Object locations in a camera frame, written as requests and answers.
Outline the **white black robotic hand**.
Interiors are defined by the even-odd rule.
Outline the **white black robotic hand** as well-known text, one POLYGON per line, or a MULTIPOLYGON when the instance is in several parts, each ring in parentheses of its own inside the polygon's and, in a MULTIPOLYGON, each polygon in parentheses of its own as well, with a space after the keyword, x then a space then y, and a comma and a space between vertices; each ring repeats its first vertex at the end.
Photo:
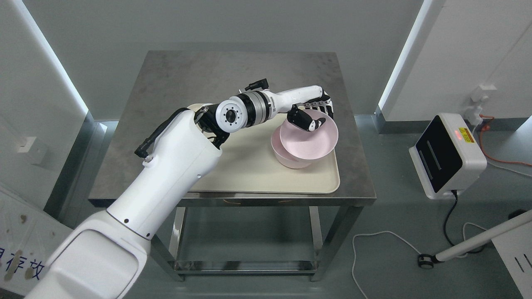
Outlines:
POLYGON ((319 110, 334 118, 334 108, 331 97, 322 87, 317 85, 294 88, 270 95, 277 113, 287 113, 287 121, 304 131, 314 131, 321 127, 326 119, 311 118, 304 113, 300 106, 306 110, 319 110))

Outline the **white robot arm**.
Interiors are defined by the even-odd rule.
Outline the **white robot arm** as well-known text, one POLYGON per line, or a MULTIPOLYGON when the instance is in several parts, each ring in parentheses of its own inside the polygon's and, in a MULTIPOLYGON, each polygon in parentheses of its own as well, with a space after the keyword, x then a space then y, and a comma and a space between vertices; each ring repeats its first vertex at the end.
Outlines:
POLYGON ((144 269, 150 241, 185 193, 221 157, 181 108, 158 129, 144 169, 106 210, 83 221, 46 263, 47 274, 28 299, 121 299, 144 269))

